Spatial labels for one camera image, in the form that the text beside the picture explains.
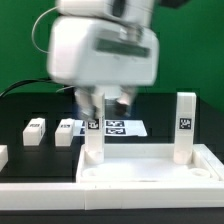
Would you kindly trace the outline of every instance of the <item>white robot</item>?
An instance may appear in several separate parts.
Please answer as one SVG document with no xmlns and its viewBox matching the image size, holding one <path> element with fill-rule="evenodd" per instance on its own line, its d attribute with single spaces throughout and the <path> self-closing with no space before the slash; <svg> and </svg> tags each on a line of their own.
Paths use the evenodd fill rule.
<svg viewBox="0 0 224 224">
<path fill-rule="evenodd" d="M 179 6 L 186 0 L 161 0 Z M 149 29 L 155 0 L 57 0 L 61 17 L 50 40 L 51 78 L 77 87 L 80 118 L 92 120 L 96 108 L 91 94 L 98 85 L 120 85 L 117 115 L 127 115 L 136 86 L 156 80 L 159 43 Z"/>
</svg>

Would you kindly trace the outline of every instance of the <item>black table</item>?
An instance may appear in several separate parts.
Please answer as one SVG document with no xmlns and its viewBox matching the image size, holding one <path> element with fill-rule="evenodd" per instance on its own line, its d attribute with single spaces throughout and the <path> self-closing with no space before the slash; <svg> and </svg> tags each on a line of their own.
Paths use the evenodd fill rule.
<svg viewBox="0 0 224 224">
<path fill-rule="evenodd" d="M 128 119 L 143 120 L 147 137 L 106 137 L 107 143 L 173 143 L 176 94 L 140 94 Z M 32 118 L 46 119 L 39 147 L 24 147 L 22 131 Z M 61 119 L 77 119 L 74 98 L 66 94 L 21 93 L 0 100 L 0 144 L 8 146 L 9 162 L 0 172 L 0 183 L 74 182 L 83 137 L 71 147 L 55 147 L 54 133 Z M 106 119 L 118 119 L 111 105 Z M 224 159 L 224 114 L 198 99 L 194 143 L 205 144 Z M 8 211 L 0 223 L 222 223 L 223 208 L 139 209 L 107 211 Z"/>
</svg>

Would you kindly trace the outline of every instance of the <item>black cable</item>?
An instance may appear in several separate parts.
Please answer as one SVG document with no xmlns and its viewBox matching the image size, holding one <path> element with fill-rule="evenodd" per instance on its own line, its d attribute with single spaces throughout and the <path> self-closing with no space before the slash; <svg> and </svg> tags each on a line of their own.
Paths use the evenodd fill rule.
<svg viewBox="0 0 224 224">
<path fill-rule="evenodd" d="M 56 84 L 56 83 L 52 82 L 52 80 L 50 78 L 27 79 L 27 80 L 19 81 L 19 82 L 12 84 L 8 88 L 6 88 L 2 93 L 0 93 L 0 99 L 3 98 L 8 92 L 12 91 L 13 89 L 16 89 L 20 86 L 24 86 L 27 84 L 36 83 L 36 82 Z"/>
</svg>

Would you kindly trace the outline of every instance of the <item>white platform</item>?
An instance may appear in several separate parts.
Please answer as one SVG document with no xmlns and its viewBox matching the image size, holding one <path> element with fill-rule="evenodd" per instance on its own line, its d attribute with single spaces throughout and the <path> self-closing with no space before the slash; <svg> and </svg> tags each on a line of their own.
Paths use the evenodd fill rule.
<svg viewBox="0 0 224 224">
<path fill-rule="evenodd" d="M 99 182 L 211 182 L 217 175 L 203 154 L 210 152 L 204 145 L 193 147 L 193 161 L 178 165 L 173 161 L 173 144 L 105 144 L 104 162 L 89 165 L 82 146 L 76 181 Z"/>
<path fill-rule="evenodd" d="M 194 145 L 190 165 L 172 163 L 173 144 L 146 144 L 140 150 L 136 145 L 122 145 L 122 150 L 107 146 L 104 166 L 89 167 L 80 160 L 77 178 L 85 183 L 0 184 L 0 210 L 224 207 L 224 166 L 204 145 Z M 117 161 L 119 169 L 111 169 L 110 161 L 118 155 L 122 158 Z M 130 165 L 136 161 L 134 171 Z M 104 167 L 102 173 L 95 172 L 101 175 L 83 175 L 88 174 L 86 169 Z M 195 167 L 209 172 L 211 178 L 187 172 Z"/>
</svg>

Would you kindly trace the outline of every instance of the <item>green wall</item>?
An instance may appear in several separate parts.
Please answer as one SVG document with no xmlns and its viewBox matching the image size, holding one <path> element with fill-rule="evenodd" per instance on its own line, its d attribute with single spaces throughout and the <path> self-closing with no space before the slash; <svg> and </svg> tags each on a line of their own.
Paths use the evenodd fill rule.
<svg viewBox="0 0 224 224">
<path fill-rule="evenodd" d="M 54 0 L 1 0 L 0 91 L 23 79 L 47 77 L 46 55 L 31 42 L 38 16 L 54 7 Z M 37 29 L 37 41 L 47 49 L 56 13 Z M 179 10 L 156 7 L 152 24 L 160 40 L 160 64 L 154 87 L 140 91 L 196 91 L 224 111 L 224 1 L 192 0 Z M 18 91 L 55 91 L 33 84 Z"/>
</svg>

